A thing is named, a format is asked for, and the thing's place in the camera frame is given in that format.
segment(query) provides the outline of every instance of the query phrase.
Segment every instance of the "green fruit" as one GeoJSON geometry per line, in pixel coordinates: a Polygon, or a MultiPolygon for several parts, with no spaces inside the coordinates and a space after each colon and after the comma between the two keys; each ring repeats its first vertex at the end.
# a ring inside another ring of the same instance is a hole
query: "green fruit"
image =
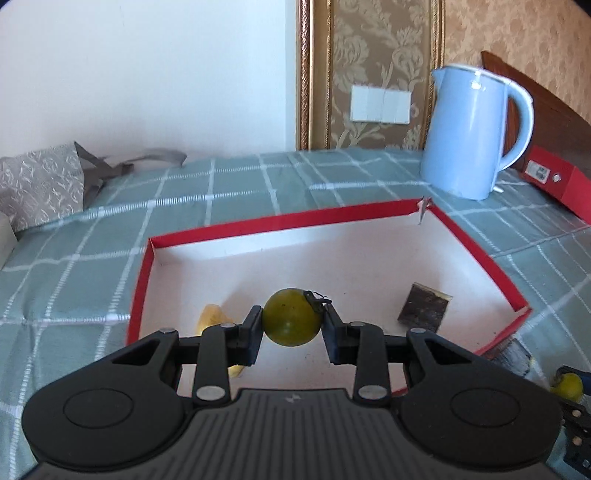
{"type": "Polygon", "coordinates": [[[308,343],[320,330],[322,316],[304,297],[304,290],[284,288],[275,292],[262,310],[262,327],[267,336],[283,346],[308,343]]]}
{"type": "Polygon", "coordinates": [[[578,402],[583,397],[583,381],[571,372],[560,375],[550,391],[559,397],[578,402]]]}

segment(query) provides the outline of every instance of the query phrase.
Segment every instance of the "blue electric kettle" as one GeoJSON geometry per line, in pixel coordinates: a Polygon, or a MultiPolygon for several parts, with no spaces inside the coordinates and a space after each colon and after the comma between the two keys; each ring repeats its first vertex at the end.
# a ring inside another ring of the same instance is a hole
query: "blue electric kettle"
{"type": "Polygon", "coordinates": [[[513,80],[467,65],[431,72],[437,103],[427,133],[421,175],[453,195],[483,200],[496,176],[517,161],[534,129],[531,95],[513,80]],[[503,156],[507,102],[517,104],[521,126],[513,148],[503,156]]]}

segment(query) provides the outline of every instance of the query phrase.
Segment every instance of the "gold picture frame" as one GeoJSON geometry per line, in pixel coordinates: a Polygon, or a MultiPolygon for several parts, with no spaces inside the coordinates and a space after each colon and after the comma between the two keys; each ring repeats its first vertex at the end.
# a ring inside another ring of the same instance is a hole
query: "gold picture frame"
{"type": "MultiPolygon", "coordinates": [[[[298,119],[296,144],[299,150],[330,147],[330,106],[332,95],[333,11],[336,0],[298,0],[298,119]]],[[[443,65],[445,38],[444,0],[427,0],[431,8],[429,68],[443,65]]],[[[435,91],[429,75],[426,109],[421,129],[423,148],[431,121],[435,91]]]]}
{"type": "MultiPolygon", "coordinates": [[[[429,71],[443,66],[445,56],[445,0],[430,0],[431,2],[431,50],[429,71]]],[[[421,140],[419,147],[425,147],[427,132],[431,124],[431,115],[435,106],[435,82],[431,75],[428,76],[428,86],[425,98],[425,117],[421,128],[421,140]]]]}

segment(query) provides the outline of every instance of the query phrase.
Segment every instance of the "teal checkered blanket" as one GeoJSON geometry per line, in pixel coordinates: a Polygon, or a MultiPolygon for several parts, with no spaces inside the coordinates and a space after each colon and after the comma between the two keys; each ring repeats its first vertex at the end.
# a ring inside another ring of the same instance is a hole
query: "teal checkered blanket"
{"type": "Polygon", "coordinates": [[[90,209],[24,232],[0,271],[0,478],[34,463],[20,425],[31,394],[124,345],[147,239],[204,225],[431,196],[534,308],[517,333],[534,380],[591,370],[589,226],[512,171],[474,202],[426,185],[419,164],[358,148],[212,158],[114,179],[90,209]]]}

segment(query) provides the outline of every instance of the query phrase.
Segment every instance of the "kettle handle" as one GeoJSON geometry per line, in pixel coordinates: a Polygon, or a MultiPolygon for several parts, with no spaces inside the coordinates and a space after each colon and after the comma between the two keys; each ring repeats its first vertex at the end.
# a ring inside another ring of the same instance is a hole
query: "kettle handle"
{"type": "Polygon", "coordinates": [[[515,145],[507,152],[507,155],[501,157],[498,171],[510,167],[523,155],[527,145],[530,143],[531,134],[534,131],[534,107],[530,93],[512,80],[506,85],[509,89],[509,97],[513,98],[519,110],[521,125],[519,126],[519,134],[517,135],[515,145]]]}

